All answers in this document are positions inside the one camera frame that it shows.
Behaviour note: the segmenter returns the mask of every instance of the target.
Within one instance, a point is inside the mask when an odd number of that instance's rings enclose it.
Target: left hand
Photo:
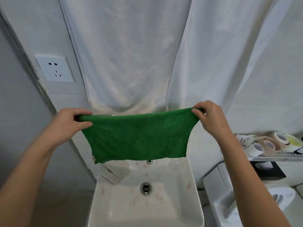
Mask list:
[[[91,114],[91,111],[82,108],[63,108],[56,114],[40,136],[51,147],[57,147],[68,141],[78,131],[93,125],[92,122],[76,122],[74,116]]]

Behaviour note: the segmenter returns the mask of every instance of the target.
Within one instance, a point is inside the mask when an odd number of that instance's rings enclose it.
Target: forearm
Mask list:
[[[55,147],[38,137],[0,190],[0,226],[28,226],[35,198]]]
[[[232,181],[243,226],[290,226],[249,163],[237,138],[229,132],[217,141]]]

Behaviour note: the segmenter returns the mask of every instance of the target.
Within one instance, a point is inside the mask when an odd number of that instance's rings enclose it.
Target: white sink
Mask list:
[[[203,212],[187,157],[129,161],[131,173],[113,185],[99,177],[89,227],[201,227]],[[152,186],[149,195],[142,183]]]

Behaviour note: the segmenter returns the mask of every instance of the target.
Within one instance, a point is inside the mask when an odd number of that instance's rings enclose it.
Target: outlet plate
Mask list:
[[[35,55],[48,81],[74,82],[66,57]]]

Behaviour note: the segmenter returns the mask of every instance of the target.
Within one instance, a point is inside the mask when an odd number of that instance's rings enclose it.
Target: sink drain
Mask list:
[[[152,191],[152,186],[149,183],[142,183],[140,191],[143,195],[149,195]]]

